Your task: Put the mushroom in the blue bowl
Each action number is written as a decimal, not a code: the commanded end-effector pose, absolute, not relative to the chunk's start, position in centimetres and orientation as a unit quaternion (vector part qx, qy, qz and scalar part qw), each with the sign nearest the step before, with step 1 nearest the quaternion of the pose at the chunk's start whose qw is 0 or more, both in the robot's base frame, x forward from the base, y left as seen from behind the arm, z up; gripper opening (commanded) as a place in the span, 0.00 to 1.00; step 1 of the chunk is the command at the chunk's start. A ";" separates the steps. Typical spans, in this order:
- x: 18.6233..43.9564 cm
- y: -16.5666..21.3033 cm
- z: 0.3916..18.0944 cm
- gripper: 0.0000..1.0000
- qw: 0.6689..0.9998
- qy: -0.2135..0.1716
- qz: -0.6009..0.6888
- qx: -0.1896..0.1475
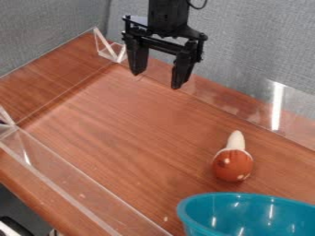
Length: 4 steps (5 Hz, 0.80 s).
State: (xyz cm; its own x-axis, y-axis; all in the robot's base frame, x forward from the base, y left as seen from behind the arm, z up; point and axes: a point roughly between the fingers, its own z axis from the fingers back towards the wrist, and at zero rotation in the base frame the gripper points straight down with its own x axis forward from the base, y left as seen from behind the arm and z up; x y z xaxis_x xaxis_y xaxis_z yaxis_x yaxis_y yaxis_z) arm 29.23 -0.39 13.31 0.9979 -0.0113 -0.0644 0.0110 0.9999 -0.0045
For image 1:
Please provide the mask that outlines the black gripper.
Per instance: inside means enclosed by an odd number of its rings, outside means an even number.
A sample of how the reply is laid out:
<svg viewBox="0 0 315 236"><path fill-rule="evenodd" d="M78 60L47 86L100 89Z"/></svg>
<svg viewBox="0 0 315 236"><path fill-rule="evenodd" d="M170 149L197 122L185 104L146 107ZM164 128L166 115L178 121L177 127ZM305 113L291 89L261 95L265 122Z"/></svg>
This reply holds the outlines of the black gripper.
<svg viewBox="0 0 315 236"><path fill-rule="evenodd" d="M177 55L171 87L179 89L189 81L195 63L202 59L209 36L189 26L190 9L201 10L191 0L150 0L144 17L126 15L123 40L130 68L135 76L147 70L150 49Z"/></svg>

